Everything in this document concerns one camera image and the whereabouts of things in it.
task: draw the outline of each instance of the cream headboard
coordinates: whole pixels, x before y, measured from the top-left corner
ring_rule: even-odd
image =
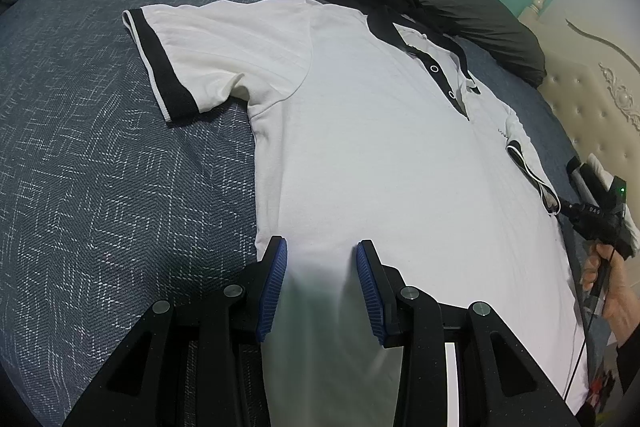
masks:
[[[640,221],[640,106],[627,86],[640,86],[640,66],[588,22],[547,26],[534,0],[518,18],[538,38],[546,78],[538,88],[584,161],[594,153],[604,168],[627,182],[627,203]],[[640,290],[640,259],[628,262]]]

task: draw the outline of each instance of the white wall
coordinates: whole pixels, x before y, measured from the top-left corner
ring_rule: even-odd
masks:
[[[566,25],[565,19],[613,42],[640,64],[640,0],[551,0],[540,16],[545,25]],[[640,85],[633,93],[640,100]]]

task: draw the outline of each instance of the gray pillow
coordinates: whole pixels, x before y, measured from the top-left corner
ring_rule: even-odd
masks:
[[[536,36],[499,0],[420,0],[450,21],[449,31],[468,39],[506,70],[538,87],[546,76]]]

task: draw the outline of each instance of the black sleeve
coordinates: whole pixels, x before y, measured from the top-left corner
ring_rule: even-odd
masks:
[[[626,393],[638,369],[640,369],[640,326],[618,348],[618,374],[623,393]]]

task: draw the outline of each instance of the bed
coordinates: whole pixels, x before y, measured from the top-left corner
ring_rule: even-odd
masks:
[[[212,1],[21,0],[1,16],[0,359],[44,426],[62,423],[150,303],[201,298],[255,260],[246,106],[233,99],[158,132],[162,116],[120,20],[131,7]],[[570,138],[581,156],[596,152],[631,187],[638,172],[631,132],[620,144],[629,156],[622,169],[605,154],[610,142],[594,150],[558,112],[549,84],[584,60],[572,61],[547,40],[535,22],[540,0],[532,6],[520,20],[548,61],[540,92],[459,39],[470,71],[516,110],[560,196],[576,199],[564,172],[575,154]],[[590,100],[605,104],[615,132],[630,125],[606,90]],[[637,208],[638,193],[630,197]],[[584,253],[567,223],[560,225],[573,288]],[[606,325],[594,325],[590,365],[607,337]]]

